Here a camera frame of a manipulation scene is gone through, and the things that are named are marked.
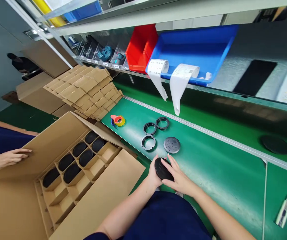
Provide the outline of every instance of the yellow tape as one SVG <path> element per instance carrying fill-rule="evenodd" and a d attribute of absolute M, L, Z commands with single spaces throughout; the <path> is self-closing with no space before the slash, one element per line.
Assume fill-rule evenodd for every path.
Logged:
<path fill-rule="evenodd" d="M 122 117 L 122 116 L 118 116 L 118 117 L 121 117 L 121 122 L 116 122 L 116 121 L 114 121 L 114 123 L 115 123 L 118 127 L 121 127 L 121 126 L 123 126 L 123 125 L 126 123 L 126 120 L 125 120 L 124 117 Z"/>

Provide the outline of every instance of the blue plastic bin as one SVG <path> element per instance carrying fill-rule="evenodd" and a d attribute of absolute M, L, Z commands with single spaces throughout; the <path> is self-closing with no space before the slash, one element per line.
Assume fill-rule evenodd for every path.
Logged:
<path fill-rule="evenodd" d="M 93 3 L 88 4 L 87 6 L 65 13 L 64 16 L 68 20 L 68 22 L 75 22 L 87 17 L 94 16 L 101 12 L 102 8 L 100 6 L 99 1 L 95 1 Z"/>
<path fill-rule="evenodd" d="M 161 73 L 161 77 L 165 79 L 170 79 L 180 63 L 199 66 L 198 78 L 190 78 L 189 83 L 207 86 L 215 79 L 238 27 L 228 25 L 161 33 L 150 59 L 168 60 L 168 73 Z M 207 72 L 212 73 L 209 80 L 199 79 L 205 78 Z"/>

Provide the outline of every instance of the black ring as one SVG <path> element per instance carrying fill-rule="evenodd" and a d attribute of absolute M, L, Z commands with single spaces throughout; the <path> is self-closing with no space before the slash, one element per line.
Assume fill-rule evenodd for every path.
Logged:
<path fill-rule="evenodd" d="M 158 123 L 161 122 L 161 121 L 166 121 L 167 122 L 167 125 L 165 127 L 159 127 Z M 159 117 L 157 120 L 156 120 L 156 126 L 157 128 L 161 129 L 161 130 L 165 130 L 169 127 L 169 119 L 166 118 L 166 117 Z"/>
<path fill-rule="evenodd" d="M 147 133 L 147 132 L 146 132 L 146 128 L 149 127 L 149 126 L 154 126 L 154 131 L 153 131 L 153 133 Z M 154 124 L 153 122 L 146 123 L 146 124 L 143 126 L 143 132 L 144 132 L 144 134 L 146 134 L 146 135 L 153 135 L 153 134 L 156 133 L 156 130 L 157 130 L 157 125 Z"/>
<path fill-rule="evenodd" d="M 146 148 L 146 147 L 143 145 L 144 140 L 146 140 L 147 138 L 152 138 L 153 141 L 154 141 L 153 146 L 152 146 L 151 148 Z M 144 136 L 143 139 L 141 140 L 141 147 L 142 147 L 144 150 L 149 151 L 149 150 L 153 149 L 155 146 L 156 146 L 156 139 L 155 139 L 154 136 L 152 136 L 152 135 L 146 135 L 146 136 Z"/>

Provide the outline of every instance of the person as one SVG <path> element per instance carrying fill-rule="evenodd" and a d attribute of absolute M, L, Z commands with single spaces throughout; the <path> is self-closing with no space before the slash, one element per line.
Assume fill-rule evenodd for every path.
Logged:
<path fill-rule="evenodd" d="M 37 132 L 0 122 L 0 168 L 14 165 L 27 158 L 26 153 L 30 153 L 31 150 L 22 149 L 22 146 L 37 135 Z"/>
<path fill-rule="evenodd" d="M 170 192 L 155 191 L 162 183 L 193 197 L 222 240 L 255 239 L 201 187 L 192 182 L 169 154 L 171 165 L 164 160 L 161 162 L 174 181 L 161 180 L 154 166 L 157 157 L 153 159 L 149 174 L 140 186 L 104 219 L 95 233 L 84 240 L 211 240 L 197 212 L 184 198 Z"/>
<path fill-rule="evenodd" d="M 39 67 L 28 58 L 17 57 L 13 53 L 8 53 L 7 56 L 12 60 L 12 65 L 21 73 L 31 73 L 39 69 Z"/>

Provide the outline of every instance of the blue shirt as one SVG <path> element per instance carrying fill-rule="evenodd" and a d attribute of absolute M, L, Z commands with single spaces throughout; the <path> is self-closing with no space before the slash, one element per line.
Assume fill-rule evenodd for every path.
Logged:
<path fill-rule="evenodd" d="M 34 136 L 0 127 L 0 154 L 22 148 L 33 138 Z"/>
<path fill-rule="evenodd" d="M 174 193 L 160 191 L 153 194 L 126 234 L 119 239 L 211 240 L 211 237 L 190 203 Z M 103 233 L 94 233 L 84 240 L 109 238 Z"/>

